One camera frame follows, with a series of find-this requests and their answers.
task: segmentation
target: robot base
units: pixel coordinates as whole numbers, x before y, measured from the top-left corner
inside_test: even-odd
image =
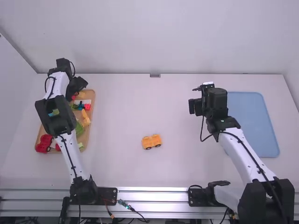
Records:
[[[117,203],[117,188],[100,188],[98,187],[98,199],[92,205],[116,205]],[[70,196],[70,204],[79,205],[78,199]]]

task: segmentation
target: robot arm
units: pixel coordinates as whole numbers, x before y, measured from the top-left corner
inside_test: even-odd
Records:
[[[238,214],[241,223],[292,223],[294,187],[265,166],[239,123],[228,116],[227,91],[215,88],[213,82],[193,90],[201,91],[202,98],[189,100],[190,114],[206,118],[209,133],[232,159],[245,185],[236,188],[228,181],[212,182],[200,190],[200,198],[207,198],[207,204],[226,205]]]
[[[87,86],[81,77],[71,73],[70,61],[57,59],[57,68],[50,69],[47,80],[49,87],[43,99],[35,102],[37,113],[46,133],[52,135],[60,146],[71,180],[70,194],[81,203],[93,203],[97,199],[97,186],[85,170],[76,138],[76,117],[69,102],[71,96]],[[59,113],[50,116],[53,110]]]

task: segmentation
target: green toy block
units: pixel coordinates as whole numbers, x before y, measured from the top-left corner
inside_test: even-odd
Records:
[[[84,128],[83,126],[80,124],[80,122],[77,120],[77,125],[76,125],[76,136],[79,137],[80,135],[82,135],[84,133]]]

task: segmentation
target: wire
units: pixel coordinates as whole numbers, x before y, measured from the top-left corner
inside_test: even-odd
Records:
[[[49,77],[46,78],[46,81],[45,81],[45,92],[47,92],[47,81],[48,81],[48,79],[50,79],[50,78],[53,78],[54,81],[55,81],[55,78],[54,78],[53,76],[49,76]]]
[[[134,212],[136,212],[138,215],[140,215],[140,216],[142,217],[143,220],[138,218],[139,221],[141,221],[141,222],[143,222],[143,223],[149,223],[149,222],[150,222],[150,220],[146,220],[146,219],[143,217],[143,215],[141,215],[138,211],[134,210]]]
[[[282,208],[282,205],[281,205],[281,203],[280,203],[280,200],[279,200],[279,198],[278,198],[278,196],[277,196],[277,194],[276,194],[276,192],[275,192],[273,186],[271,185],[271,183],[270,183],[268,177],[266,176],[264,170],[260,167],[260,165],[258,164],[258,162],[255,160],[255,158],[253,157],[253,155],[251,154],[251,152],[248,150],[248,148],[247,148],[246,145],[244,144],[244,142],[243,142],[241,139],[239,139],[238,136],[236,136],[236,135],[234,135],[234,134],[232,134],[232,133],[230,133],[230,132],[220,132],[220,133],[224,133],[224,134],[228,134],[228,135],[233,136],[234,138],[236,138],[236,139],[238,140],[238,143],[241,143],[241,145],[244,147],[244,149],[246,150],[246,152],[247,152],[247,153],[249,154],[249,156],[252,158],[253,162],[256,164],[256,167],[258,168],[259,172],[260,172],[260,173],[263,175],[263,177],[265,178],[266,183],[268,184],[269,188],[270,188],[271,191],[272,191],[273,197],[274,197],[274,199],[275,199],[275,201],[276,201],[276,203],[277,203],[277,205],[278,205],[278,208],[279,208],[279,210],[280,210],[280,212],[281,212],[281,215],[282,215],[283,219],[285,220],[285,223],[287,223],[287,218],[286,218],[286,216],[285,216],[284,210],[283,210],[283,208]]]
[[[188,188],[188,191],[190,190],[190,188],[194,188],[194,187],[198,187],[198,188],[201,188],[201,189],[202,189],[202,186],[197,185],[197,184],[194,184],[194,185],[191,185],[191,186]]]
[[[73,62],[70,61],[70,63],[72,64],[72,66],[73,66],[73,68],[74,68],[74,74],[73,74],[73,77],[74,77],[75,74],[76,74],[75,66],[74,66]]]
[[[134,218],[132,218],[132,220],[128,223],[128,224],[131,224],[133,222]]]
[[[70,163],[71,163],[71,169],[74,171],[75,178],[77,178],[77,172],[76,172],[76,170],[75,170],[73,161],[71,160],[71,156],[70,156],[69,150],[68,150],[68,148],[67,148],[67,145],[66,145],[66,143],[65,143],[65,139],[64,139],[64,137],[62,137],[60,134],[59,134],[58,136],[61,138],[61,141],[64,143],[64,147],[65,147],[67,156],[69,157],[69,160],[70,160]],[[78,219],[78,224],[80,224],[80,219],[81,219],[81,205],[80,205],[79,197],[78,197],[78,205],[79,205],[79,219]]]
[[[205,138],[202,140],[202,129],[203,129],[203,125],[204,125],[204,116],[202,116],[201,129],[200,129],[200,141],[201,141],[201,142],[204,142],[205,140],[207,140],[208,138],[210,138],[210,137],[212,136],[212,134],[211,134],[211,135],[205,137]],[[269,186],[269,188],[271,189],[271,192],[272,192],[273,197],[274,197],[274,199],[275,199],[275,201],[276,201],[276,203],[277,203],[277,205],[278,205],[278,208],[279,208],[279,210],[280,210],[280,212],[281,212],[281,215],[282,215],[282,217],[283,217],[285,223],[287,223],[287,218],[286,218],[286,216],[285,216],[285,212],[284,212],[284,210],[283,210],[283,207],[282,207],[282,205],[281,205],[281,202],[280,202],[280,200],[279,200],[279,198],[278,198],[278,196],[277,196],[277,194],[276,194],[276,192],[275,192],[273,186],[271,185],[269,179],[267,178],[267,176],[266,176],[264,170],[260,167],[260,165],[259,165],[258,162],[255,160],[255,158],[253,157],[253,155],[251,154],[251,152],[248,150],[248,148],[246,147],[246,145],[243,143],[243,141],[242,141],[241,139],[239,139],[238,136],[236,136],[236,135],[234,135],[234,134],[232,134],[232,133],[230,133],[230,132],[224,132],[224,131],[221,131],[221,132],[219,132],[219,133],[223,133],[223,134],[231,135],[231,136],[233,136],[234,138],[236,138],[236,139],[238,140],[238,143],[241,143],[241,145],[244,147],[244,149],[246,150],[246,152],[247,152],[247,153],[249,154],[249,156],[251,157],[252,161],[256,164],[256,167],[259,169],[259,172],[263,175],[264,179],[266,180],[266,183],[267,183],[267,185]]]
[[[189,192],[189,190],[190,190],[191,188],[194,188],[194,187],[197,187],[197,188],[201,188],[201,189],[202,189],[202,186],[197,185],[197,184],[194,184],[194,185],[191,185],[191,186],[188,188],[187,192]]]
[[[81,221],[81,222],[83,222],[83,221],[87,221],[87,220],[88,220],[88,219],[85,219],[85,218],[84,218],[84,219],[82,219],[82,221]],[[79,222],[79,224],[80,224],[81,222]]]
[[[52,76],[49,76],[46,78],[46,81],[45,81],[45,90],[46,90],[46,83],[47,83],[47,80],[50,79],[50,78],[53,78],[53,85],[52,85],[52,88],[51,88],[51,92],[50,94],[48,95],[47,99],[46,99],[46,102],[45,102],[45,108],[47,108],[47,103],[48,103],[48,100],[49,98],[53,95],[53,89],[54,89],[54,85],[55,85],[55,81],[56,79]]]
[[[224,216],[223,216],[221,222],[219,222],[219,224],[222,224],[222,223],[223,223],[223,221],[224,221],[224,219],[225,219],[225,216],[226,216],[228,210],[229,210],[229,208],[227,208],[227,209],[225,210],[225,212],[224,212]]]
[[[207,140],[208,138],[210,138],[212,136],[212,134],[211,134],[211,135],[208,135],[207,137],[205,137],[204,139],[202,139],[202,129],[204,127],[204,118],[205,117],[202,116],[201,129],[200,129],[200,141],[201,142],[204,142],[205,140]]]
[[[27,223],[27,222],[33,222],[34,224],[39,224],[39,222],[37,221],[38,217],[28,217],[29,220],[23,220],[21,222],[15,223],[15,224],[21,224],[21,223]]]

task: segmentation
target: toy car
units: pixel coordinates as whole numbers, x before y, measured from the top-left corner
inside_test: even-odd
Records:
[[[154,134],[154,135],[152,135],[151,137],[152,137],[153,145],[154,145],[155,147],[160,147],[160,146],[162,145],[162,140],[161,140],[159,134]]]
[[[154,134],[152,136],[145,136],[142,139],[142,146],[144,149],[149,150],[152,147],[160,147],[162,145],[162,140],[160,135]]]

